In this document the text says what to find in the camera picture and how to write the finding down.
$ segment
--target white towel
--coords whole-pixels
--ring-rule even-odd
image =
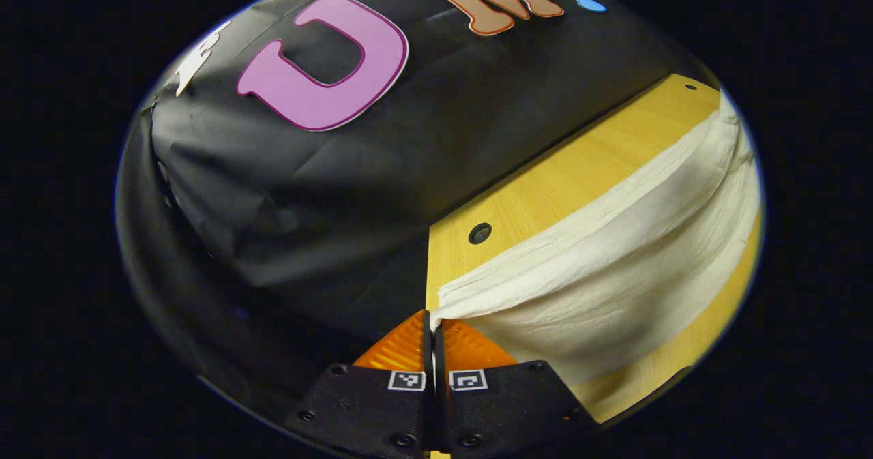
[[[720,109],[627,179],[551,228],[439,289],[441,319],[465,319],[520,361],[569,384],[645,356],[720,293],[760,207],[754,154]]]

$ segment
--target white cloth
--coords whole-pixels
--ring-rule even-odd
[[[685,329],[720,293],[760,207],[754,154],[729,99],[595,201],[439,289],[520,361],[568,384],[611,372]]]

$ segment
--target pink letter u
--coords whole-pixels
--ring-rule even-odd
[[[358,45],[355,70],[339,83],[319,83],[286,60],[282,40],[274,40],[243,71],[237,93],[253,93],[297,127],[322,132],[352,121],[391,88],[406,65],[409,44],[399,27],[357,0],[316,0],[294,18],[294,26],[314,20]]]

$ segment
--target yellow wooden surface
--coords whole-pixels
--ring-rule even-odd
[[[704,121],[718,104],[716,89],[669,76],[431,226],[427,309],[439,306],[437,289],[446,282],[605,194]],[[492,233],[483,244],[472,245],[467,236],[481,222],[492,225]],[[603,422],[618,415],[707,351],[742,300],[758,241],[760,216],[730,281],[676,338],[615,372],[568,383],[593,418]]]

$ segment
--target black background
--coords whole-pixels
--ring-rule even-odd
[[[13,166],[7,457],[315,457],[203,387],[129,292],[113,226],[134,108],[252,0],[5,0]],[[733,92],[760,151],[763,260],[729,334],[593,457],[843,456],[869,433],[861,0],[621,0]]]

